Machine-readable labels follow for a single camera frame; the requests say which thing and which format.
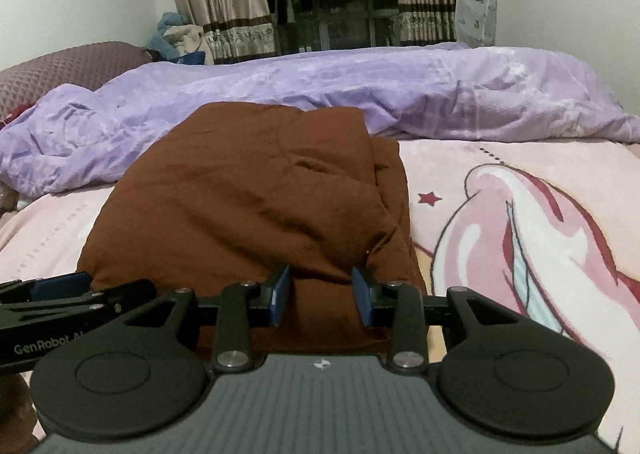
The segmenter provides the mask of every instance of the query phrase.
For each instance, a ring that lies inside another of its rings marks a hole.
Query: cartoon print
[[[432,293],[468,286],[599,353],[616,392],[598,434],[638,454],[640,282],[617,271],[583,206],[544,180],[485,164],[468,173],[465,193],[434,253],[418,254],[431,263]]]

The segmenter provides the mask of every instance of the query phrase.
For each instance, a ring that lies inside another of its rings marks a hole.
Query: blue cloth
[[[204,64],[204,59],[207,54],[203,51],[194,51],[193,53],[187,53],[187,55],[182,55],[177,59],[169,59],[169,62],[173,62],[174,64],[187,64],[190,66],[201,66]]]
[[[186,16],[176,14],[175,12],[167,12],[160,18],[160,21],[158,21],[158,25],[156,26],[156,30],[158,31],[146,44],[146,47],[156,50],[164,60],[179,58],[180,55],[177,50],[164,40],[164,32],[172,26],[182,26],[188,23],[189,19]]]

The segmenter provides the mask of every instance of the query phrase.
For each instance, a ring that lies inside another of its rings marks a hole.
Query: silver bolt
[[[394,364],[400,368],[416,368],[423,362],[424,357],[414,351],[401,351],[394,355]]]
[[[242,351],[225,351],[218,355],[218,363],[226,368],[241,368],[249,361]]]

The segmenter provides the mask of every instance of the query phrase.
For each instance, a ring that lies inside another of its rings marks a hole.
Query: purple blanket
[[[96,92],[64,84],[0,132],[0,181],[27,196],[113,182],[208,102],[302,110],[356,106],[369,132],[397,138],[640,142],[585,63],[528,48],[376,48],[235,65],[151,63]]]

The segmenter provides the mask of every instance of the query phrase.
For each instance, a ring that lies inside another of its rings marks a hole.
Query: red fabric
[[[18,118],[18,116],[23,114],[24,111],[26,111],[29,108],[32,108],[34,105],[35,104],[20,104],[11,113],[9,113],[8,117],[6,117],[4,120],[0,120],[0,130],[2,130],[5,126],[7,126],[16,118]]]

